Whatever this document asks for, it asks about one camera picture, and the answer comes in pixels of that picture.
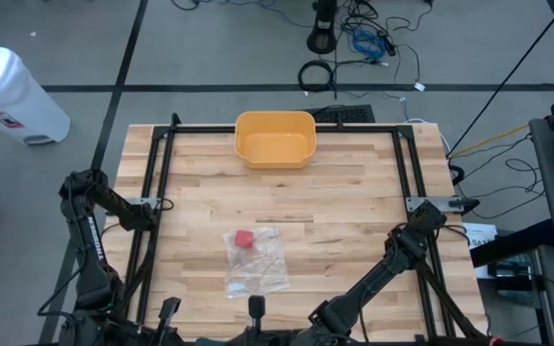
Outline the white trash bin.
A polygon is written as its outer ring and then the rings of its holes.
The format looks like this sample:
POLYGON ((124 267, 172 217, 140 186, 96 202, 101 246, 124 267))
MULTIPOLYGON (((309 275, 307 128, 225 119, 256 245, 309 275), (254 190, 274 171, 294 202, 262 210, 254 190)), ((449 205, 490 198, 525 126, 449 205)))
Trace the white trash bin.
POLYGON ((70 117, 32 76, 23 60, 0 46, 0 131, 28 146, 61 142, 70 117))

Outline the black stand base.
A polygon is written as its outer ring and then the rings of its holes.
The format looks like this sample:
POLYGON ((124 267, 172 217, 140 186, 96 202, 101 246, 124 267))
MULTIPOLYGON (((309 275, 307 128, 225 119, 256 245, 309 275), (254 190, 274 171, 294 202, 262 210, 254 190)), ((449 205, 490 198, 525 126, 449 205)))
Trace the black stand base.
POLYGON ((315 21, 306 40, 308 49, 313 53, 324 55, 336 49, 335 18, 337 7, 337 0, 314 0, 315 21))

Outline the clear plastic zip bag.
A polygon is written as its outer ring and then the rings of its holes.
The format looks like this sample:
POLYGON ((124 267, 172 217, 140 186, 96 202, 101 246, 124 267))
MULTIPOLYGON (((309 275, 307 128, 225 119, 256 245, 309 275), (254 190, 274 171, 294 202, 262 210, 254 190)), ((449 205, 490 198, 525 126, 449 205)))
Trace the clear plastic zip bag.
POLYGON ((290 287, 285 252, 280 233, 274 227, 239 229, 254 233, 254 246, 235 245, 233 230, 223 235, 226 253, 225 296, 228 299, 266 295, 290 287))

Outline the black power adapter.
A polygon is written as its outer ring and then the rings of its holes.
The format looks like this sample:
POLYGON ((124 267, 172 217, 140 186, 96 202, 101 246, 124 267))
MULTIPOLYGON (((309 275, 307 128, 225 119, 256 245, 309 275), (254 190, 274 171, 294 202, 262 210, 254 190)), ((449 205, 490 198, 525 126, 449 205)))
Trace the black power adapter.
POLYGON ((378 38, 380 38, 385 46, 386 51, 388 54, 393 57, 396 55, 396 48, 395 45, 392 42, 392 38, 390 35, 385 31, 378 31, 377 32, 378 38))

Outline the black flat bar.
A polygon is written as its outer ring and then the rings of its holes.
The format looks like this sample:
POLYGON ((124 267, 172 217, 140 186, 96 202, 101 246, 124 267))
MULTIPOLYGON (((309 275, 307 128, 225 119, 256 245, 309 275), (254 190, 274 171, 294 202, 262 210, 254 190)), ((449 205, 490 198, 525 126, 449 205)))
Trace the black flat bar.
POLYGON ((475 247, 470 255, 473 266, 477 268, 530 252, 541 245, 554 245, 554 225, 551 219, 475 247))

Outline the thin black diagonal rod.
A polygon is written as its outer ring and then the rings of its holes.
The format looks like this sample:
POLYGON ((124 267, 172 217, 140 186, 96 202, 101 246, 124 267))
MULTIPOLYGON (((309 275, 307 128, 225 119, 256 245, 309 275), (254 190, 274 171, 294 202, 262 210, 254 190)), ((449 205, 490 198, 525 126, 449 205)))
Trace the thin black diagonal rod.
POLYGON ((486 112, 486 110, 489 108, 491 103, 494 101, 494 99, 497 97, 500 91, 504 88, 505 85, 512 79, 512 77, 515 75, 515 73, 519 70, 519 68, 522 66, 522 64, 525 62, 525 60, 531 55, 533 50, 537 47, 537 45, 540 43, 540 41, 544 38, 544 36, 547 34, 547 32, 550 30, 550 28, 554 25, 554 14, 552 19, 545 25, 545 27, 542 29, 542 31, 539 33, 539 35, 535 38, 533 43, 528 47, 528 49, 525 51, 525 53, 519 58, 516 65, 512 68, 512 70, 508 73, 508 75, 503 79, 503 81, 497 86, 497 88, 494 90, 488 101, 485 103, 485 105, 482 107, 482 109, 475 115, 475 117, 471 120, 471 122, 468 124, 466 129, 463 131, 463 133, 460 135, 452 149, 446 154, 446 158, 450 160, 455 154, 455 150, 460 146, 460 144, 463 142, 463 140, 466 138, 466 136, 469 134, 469 132, 473 129, 475 124, 480 120, 480 118, 483 116, 483 114, 486 112))

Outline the grey metal mounting plate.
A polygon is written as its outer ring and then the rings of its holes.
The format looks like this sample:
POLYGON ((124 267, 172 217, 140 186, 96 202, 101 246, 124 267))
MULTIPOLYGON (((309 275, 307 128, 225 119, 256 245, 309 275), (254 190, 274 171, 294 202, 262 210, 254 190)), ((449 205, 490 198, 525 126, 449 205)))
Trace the grey metal mounting plate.
POLYGON ((101 202, 100 206, 112 214, 152 213, 162 206, 162 201, 162 199, 155 197, 115 198, 101 202))
POLYGON ((405 203, 407 211, 414 211, 423 205, 432 205, 441 212, 465 211, 465 202, 460 197, 407 197, 405 203))

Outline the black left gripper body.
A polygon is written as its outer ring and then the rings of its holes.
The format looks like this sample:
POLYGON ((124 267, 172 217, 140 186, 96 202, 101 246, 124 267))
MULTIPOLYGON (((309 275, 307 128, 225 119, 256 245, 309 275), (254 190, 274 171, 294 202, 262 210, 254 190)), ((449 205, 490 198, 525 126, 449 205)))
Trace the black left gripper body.
POLYGON ((162 330, 146 326, 137 326, 136 346, 186 346, 176 327, 164 327, 162 330))

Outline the white printed box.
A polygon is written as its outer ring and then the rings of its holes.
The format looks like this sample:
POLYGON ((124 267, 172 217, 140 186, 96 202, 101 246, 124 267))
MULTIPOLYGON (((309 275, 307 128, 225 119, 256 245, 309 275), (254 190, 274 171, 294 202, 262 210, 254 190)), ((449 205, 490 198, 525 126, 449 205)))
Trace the white printed box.
POLYGON ((470 250, 494 241, 497 236, 497 229, 491 224, 464 223, 470 250))

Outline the black keyboard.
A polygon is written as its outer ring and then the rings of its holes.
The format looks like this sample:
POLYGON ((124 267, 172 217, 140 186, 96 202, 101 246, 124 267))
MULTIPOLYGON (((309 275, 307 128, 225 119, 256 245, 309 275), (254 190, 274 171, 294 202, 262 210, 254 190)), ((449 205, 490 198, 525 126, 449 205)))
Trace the black keyboard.
POLYGON ((331 105, 323 108, 306 109, 316 123, 375 123, 370 105, 331 105))

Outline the yellow plastic basket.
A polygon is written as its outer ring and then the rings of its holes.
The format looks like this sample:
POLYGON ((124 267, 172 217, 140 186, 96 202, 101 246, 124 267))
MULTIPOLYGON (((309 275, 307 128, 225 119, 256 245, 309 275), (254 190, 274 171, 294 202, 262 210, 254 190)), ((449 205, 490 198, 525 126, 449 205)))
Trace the yellow plastic basket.
POLYGON ((246 111, 235 123, 234 150, 247 168, 303 168, 315 149, 315 119, 306 111, 246 111))

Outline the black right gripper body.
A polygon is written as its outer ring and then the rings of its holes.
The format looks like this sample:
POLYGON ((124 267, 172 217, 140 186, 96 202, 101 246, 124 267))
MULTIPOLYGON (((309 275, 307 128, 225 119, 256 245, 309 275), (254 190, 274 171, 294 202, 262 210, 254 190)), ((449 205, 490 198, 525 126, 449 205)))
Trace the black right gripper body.
POLYGON ((238 336, 238 346, 290 346, 302 329, 260 330, 248 327, 238 336))

